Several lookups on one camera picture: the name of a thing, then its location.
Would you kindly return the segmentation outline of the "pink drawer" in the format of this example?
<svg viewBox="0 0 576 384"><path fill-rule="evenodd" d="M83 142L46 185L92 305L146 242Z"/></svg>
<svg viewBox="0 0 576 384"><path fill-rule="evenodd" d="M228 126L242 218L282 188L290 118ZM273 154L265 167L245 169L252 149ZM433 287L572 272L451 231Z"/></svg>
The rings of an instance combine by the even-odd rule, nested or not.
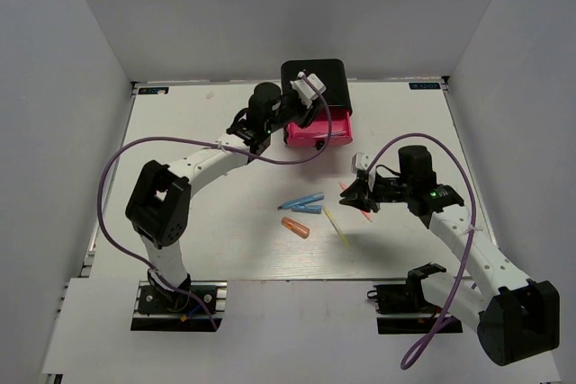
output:
<svg viewBox="0 0 576 384"><path fill-rule="evenodd" d="M346 146L353 141L351 112L348 108L330 106L331 133L325 112L319 112L312 124L302 129L295 123L289 124L283 133L288 147L314 147L320 149L329 139L330 146Z"/></svg>

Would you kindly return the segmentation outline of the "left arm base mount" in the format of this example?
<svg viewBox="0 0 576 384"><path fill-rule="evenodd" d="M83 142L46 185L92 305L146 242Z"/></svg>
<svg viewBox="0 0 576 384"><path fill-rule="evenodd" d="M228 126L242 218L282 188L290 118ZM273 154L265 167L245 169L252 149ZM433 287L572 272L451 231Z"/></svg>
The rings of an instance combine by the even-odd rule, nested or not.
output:
<svg viewBox="0 0 576 384"><path fill-rule="evenodd" d="M215 332L224 318L228 284L225 281L193 282L190 291L200 298L212 315L215 326L195 299L177 295L170 305L148 281L141 281L133 308L130 330L133 332Z"/></svg>

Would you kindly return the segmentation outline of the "red thin pen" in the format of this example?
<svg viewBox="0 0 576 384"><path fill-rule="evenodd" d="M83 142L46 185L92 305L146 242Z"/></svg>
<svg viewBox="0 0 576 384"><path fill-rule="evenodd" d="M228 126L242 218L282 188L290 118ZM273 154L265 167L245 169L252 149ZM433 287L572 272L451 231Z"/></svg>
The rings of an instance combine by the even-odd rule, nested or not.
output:
<svg viewBox="0 0 576 384"><path fill-rule="evenodd" d="M342 183L342 182L338 182L338 185L339 185L339 187L340 187L340 189L341 189L342 192L347 188L347 186L346 186L344 183ZM369 213L367 213L366 211L363 211L363 210L359 210L359 212L363 215L363 217L364 217L369 223L373 223L373 219L372 219L372 217L370 216Z"/></svg>

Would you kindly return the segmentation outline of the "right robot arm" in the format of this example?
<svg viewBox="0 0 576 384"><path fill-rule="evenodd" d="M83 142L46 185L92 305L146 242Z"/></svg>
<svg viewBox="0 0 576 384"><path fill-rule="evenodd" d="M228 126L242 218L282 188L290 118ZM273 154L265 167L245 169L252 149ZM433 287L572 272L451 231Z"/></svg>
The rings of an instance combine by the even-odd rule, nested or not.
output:
<svg viewBox="0 0 576 384"><path fill-rule="evenodd" d="M342 192L341 204L364 212L377 212L383 203L406 204L459 259L473 284L462 285L445 267L427 263L408 272L402 293L390 295L378 287L380 310L446 307L446 316L471 328L499 366L556 349L560 296L552 283L535 281L520 270L475 226L458 192L437 181L426 147L402 147L399 163L397 174L383 177L373 157L355 154L351 170L356 179Z"/></svg>

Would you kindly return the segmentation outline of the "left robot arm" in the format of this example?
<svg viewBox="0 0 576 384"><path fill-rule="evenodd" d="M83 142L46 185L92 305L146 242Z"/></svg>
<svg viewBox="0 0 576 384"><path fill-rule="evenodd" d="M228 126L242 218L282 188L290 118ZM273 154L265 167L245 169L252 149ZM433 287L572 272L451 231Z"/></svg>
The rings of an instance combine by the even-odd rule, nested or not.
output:
<svg viewBox="0 0 576 384"><path fill-rule="evenodd" d="M148 280L169 310L182 310L190 300L191 279L179 244L190 200L203 187L262 155L274 132L290 123L309 127L321 109L319 96L325 91L326 86L314 74L292 81L286 92L273 83L259 84L247 107L237 113L214 147L204 145L167 165L151 160L143 166L125 214L154 266Z"/></svg>

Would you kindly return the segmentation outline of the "yellow thin pen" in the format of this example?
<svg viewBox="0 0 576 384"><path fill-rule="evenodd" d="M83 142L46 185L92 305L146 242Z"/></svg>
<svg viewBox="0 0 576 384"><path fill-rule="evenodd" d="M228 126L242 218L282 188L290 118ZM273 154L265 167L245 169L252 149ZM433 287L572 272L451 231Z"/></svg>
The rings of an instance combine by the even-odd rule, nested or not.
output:
<svg viewBox="0 0 576 384"><path fill-rule="evenodd" d="M324 215L328 219L328 222L333 227L333 229L335 230L338 237L342 240L342 242L344 243L346 248L350 248L350 243L348 242L346 235L344 234L344 232L342 231L342 229L340 228L340 226L338 225L338 223L334 219L332 213L329 211L329 209L325 205L322 205L321 208L322 208Z"/></svg>

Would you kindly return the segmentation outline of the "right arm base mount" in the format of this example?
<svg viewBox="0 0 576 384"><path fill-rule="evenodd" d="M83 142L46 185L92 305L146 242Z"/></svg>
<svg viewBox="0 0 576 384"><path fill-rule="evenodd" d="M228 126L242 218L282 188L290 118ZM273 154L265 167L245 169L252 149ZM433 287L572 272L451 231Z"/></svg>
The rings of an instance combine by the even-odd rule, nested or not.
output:
<svg viewBox="0 0 576 384"><path fill-rule="evenodd" d="M375 305L379 335L425 335L432 329L445 301L426 301L421 282L437 273L446 273L446 268L427 263L410 270L401 281L379 282L366 292Z"/></svg>

